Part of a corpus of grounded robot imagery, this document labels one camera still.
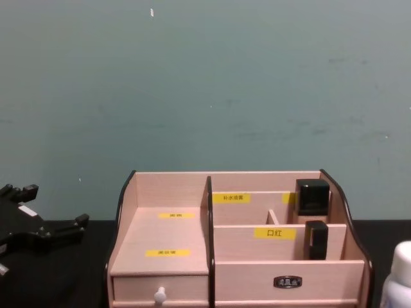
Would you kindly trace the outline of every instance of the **wooden desk organizer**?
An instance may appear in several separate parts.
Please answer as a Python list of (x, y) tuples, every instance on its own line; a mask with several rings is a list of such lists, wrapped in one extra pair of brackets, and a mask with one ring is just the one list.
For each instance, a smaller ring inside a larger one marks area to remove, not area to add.
[[(303, 259), (305, 225), (290, 223), (301, 178), (330, 186), (326, 260)], [(110, 308), (371, 306), (371, 261), (341, 187), (324, 170), (133, 171), (116, 223), (105, 267)], [(275, 287), (284, 276), (300, 277), (286, 282), (298, 287)], [(167, 299), (157, 304), (160, 287)]]

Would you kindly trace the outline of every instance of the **black curved side panel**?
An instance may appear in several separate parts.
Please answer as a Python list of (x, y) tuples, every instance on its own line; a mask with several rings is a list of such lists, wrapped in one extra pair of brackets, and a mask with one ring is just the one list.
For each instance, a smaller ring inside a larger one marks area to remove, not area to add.
[(372, 261), (371, 258), (367, 252), (367, 250), (365, 250), (364, 246), (361, 243), (360, 238), (358, 237), (355, 228), (353, 226), (353, 219), (351, 217), (351, 213), (349, 211), (349, 206), (348, 206), (348, 202), (347, 202), (347, 197), (344, 194), (344, 191), (342, 190), (341, 186), (323, 169), (320, 170), (320, 172), (337, 188), (339, 194), (341, 195), (342, 201), (344, 203), (344, 212), (345, 212), (345, 216), (347, 218), (347, 224), (348, 227), (353, 235), (353, 238), (355, 240), (355, 243), (357, 244), (357, 246), (361, 249), (362, 253), (365, 255), (365, 258), (367, 259), (367, 263), (369, 265), (369, 269), (370, 269), (370, 282), (369, 282), (369, 289), (368, 289), (368, 295), (367, 295), (367, 308), (371, 308), (372, 305), (372, 294), (374, 292), (374, 268), (372, 266)]
[(129, 183), (130, 183), (130, 181), (133, 178), (135, 173), (136, 173), (136, 171), (133, 170), (130, 173), (130, 175), (128, 176), (126, 182), (124, 183), (123, 187), (121, 188), (120, 197), (119, 197), (119, 200), (118, 200), (116, 220), (115, 220), (116, 228), (114, 230), (114, 235), (113, 235), (113, 238), (112, 238), (112, 241), (111, 241), (111, 244), (110, 244), (110, 248), (109, 248), (109, 251), (108, 251), (107, 256), (106, 256), (105, 265), (104, 265), (103, 288), (102, 288), (103, 293), (101, 294), (101, 305), (100, 305), (100, 307), (104, 307), (104, 308), (110, 307), (110, 305), (109, 305), (109, 290), (107, 289), (107, 279), (109, 279), (109, 273), (108, 273), (109, 261), (110, 261), (110, 257), (111, 257), (111, 254), (113, 252), (114, 246), (116, 245), (118, 230), (120, 228), (120, 218), (121, 218), (121, 210), (123, 208), (124, 193), (125, 193), (126, 188), (129, 185)]

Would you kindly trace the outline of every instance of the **drawer knob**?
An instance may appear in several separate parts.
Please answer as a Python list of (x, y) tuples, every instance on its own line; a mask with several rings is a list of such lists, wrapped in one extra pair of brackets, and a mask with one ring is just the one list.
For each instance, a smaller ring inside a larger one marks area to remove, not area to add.
[(156, 304), (162, 304), (167, 299), (166, 290), (160, 287), (159, 290), (154, 294), (154, 300)]

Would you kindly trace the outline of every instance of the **white bottle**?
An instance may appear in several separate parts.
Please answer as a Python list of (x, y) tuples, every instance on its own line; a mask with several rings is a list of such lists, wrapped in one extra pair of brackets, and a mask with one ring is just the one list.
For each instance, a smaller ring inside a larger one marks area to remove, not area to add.
[(411, 308), (411, 241), (399, 243), (394, 250), (380, 308)]

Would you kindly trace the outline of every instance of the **green painted wall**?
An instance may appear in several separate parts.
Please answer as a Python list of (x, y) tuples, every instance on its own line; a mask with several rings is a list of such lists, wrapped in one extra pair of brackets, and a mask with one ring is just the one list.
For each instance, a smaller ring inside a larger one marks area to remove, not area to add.
[(132, 169), (324, 168), (354, 218), (410, 219), (410, 9), (2, 0), (0, 184), (112, 219)]

